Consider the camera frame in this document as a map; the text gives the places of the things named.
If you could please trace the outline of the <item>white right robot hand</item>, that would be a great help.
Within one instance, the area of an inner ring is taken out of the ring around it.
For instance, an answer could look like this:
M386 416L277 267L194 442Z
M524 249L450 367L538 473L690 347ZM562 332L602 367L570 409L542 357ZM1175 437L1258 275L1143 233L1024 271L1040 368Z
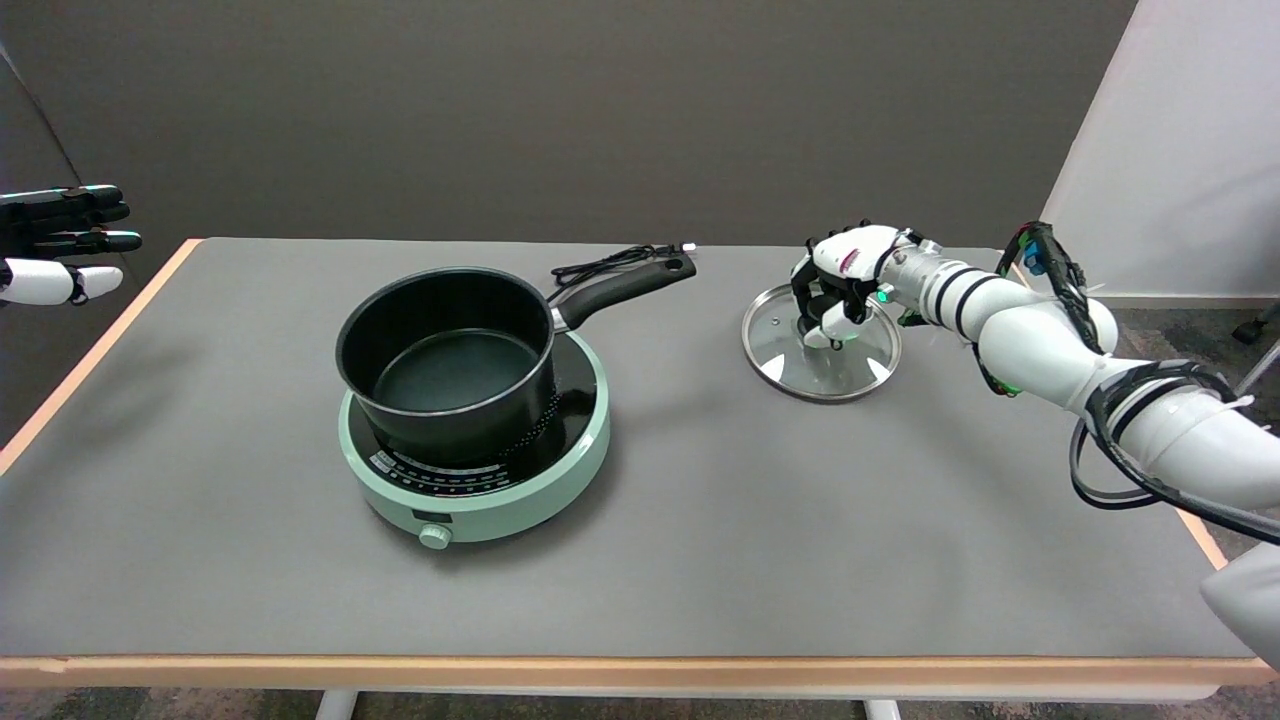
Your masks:
M841 350L855 340L870 315L870 301L881 296L881 273L892 252L923 241L910 228L868 220L824 240L808 240L788 281L804 346Z

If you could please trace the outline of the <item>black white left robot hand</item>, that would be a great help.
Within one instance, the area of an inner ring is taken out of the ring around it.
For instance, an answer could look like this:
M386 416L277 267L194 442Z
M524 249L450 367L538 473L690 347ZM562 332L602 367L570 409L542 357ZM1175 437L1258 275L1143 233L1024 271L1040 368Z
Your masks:
M119 288L125 279L120 268L76 265L67 259L141 249L140 233L110 228L129 214L124 193L114 184L4 193L3 305L82 306Z

